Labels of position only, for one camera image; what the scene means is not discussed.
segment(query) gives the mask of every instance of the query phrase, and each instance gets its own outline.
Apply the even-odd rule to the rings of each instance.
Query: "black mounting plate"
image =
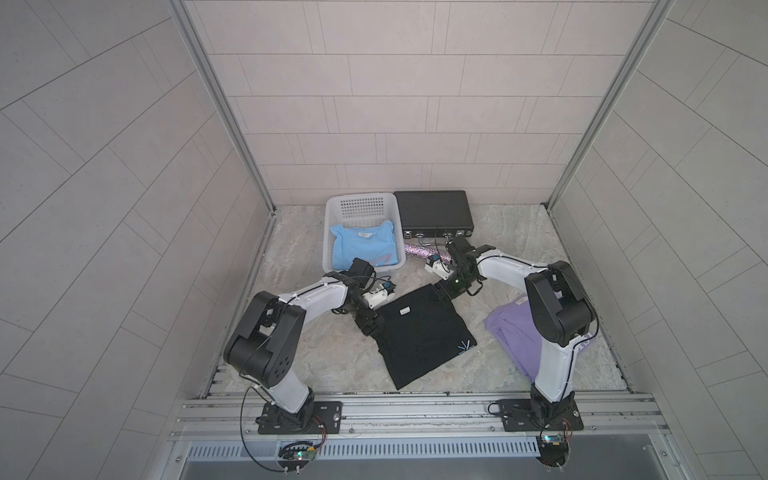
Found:
[[[498,400],[499,409],[505,413],[506,418],[502,416],[505,432],[539,432],[541,425],[535,425],[531,420],[531,400],[530,399],[503,399]],[[562,432],[563,419],[571,424],[571,430],[584,430],[584,422],[581,421],[576,402],[573,402],[562,415],[554,417],[549,422],[549,427],[544,428],[547,432]]]
[[[318,416],[320,421],[326,426],[326,434],[339,433],[341,428],[341,402],[315,402],[312,416]],[[264,424],[259,424],[259,435],[319,435],[319,425],[316,422],[310,422],[310,426],[303,432],[291,432],[280,424],[280,417],[277,414],[277,406],[269,403],[264,405],[261,412]]]

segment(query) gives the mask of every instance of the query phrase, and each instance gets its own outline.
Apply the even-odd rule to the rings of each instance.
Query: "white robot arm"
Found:
[[[592,338],[588,329],[597,319],[571,266],[562,261],[532,263],[487,245],[475,249],[464,237],[448,242],[447,249],[452,257],[446,266],[450,274],[436,284],[446,299],[478,288],[472,287],[475,283],[482,288],[487,279],[528,292],[534,324],[541,334],[541,362],[531,386],[531,417],[536,425],[546,425],[572,406],[570,377],[576,353]],[[374,308],[393,288],[383,283],[371,291],[374,278],[374,269],[356,259],[349,270],[328,273],[296,292],[258,293],[225,347],[225,361],[269,393],[287,424],[297,430],[306,428],[313,394],[292,369],[301,331],[322,313],[339,308],[353,311],[365,335],[381,328],[383,319]],[[269,335],[260,332],[261,326],[272,325],[275,328]]]

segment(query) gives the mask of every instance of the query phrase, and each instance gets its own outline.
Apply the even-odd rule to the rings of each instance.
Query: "tiled wall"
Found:
[[[278,204],[547,200],[643,2],[187,2]]]
[[[768,478],[767,28],[764,0],[678,0],[554,208],[629,380],[713,480]]]
[[[0,477],[137,480],[266,208],[165,2],[0,2],[0,45]]]

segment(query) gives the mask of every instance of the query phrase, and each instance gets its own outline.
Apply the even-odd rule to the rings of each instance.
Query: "metal vent grate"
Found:
[[[260,461],[274,460],[274,441],[249,441],[248,449]],[[502,458],[538,457],[536,438],[476,437],[446,439],[330,439],[318,460],[376,458]],[[187,456],[193,462],[250,460],[239,442],[192,442]]]

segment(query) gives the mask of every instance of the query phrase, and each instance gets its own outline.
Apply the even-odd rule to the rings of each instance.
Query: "black case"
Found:
[[[475,224],[464,190],[395,192],[405,238],[471,237]]]

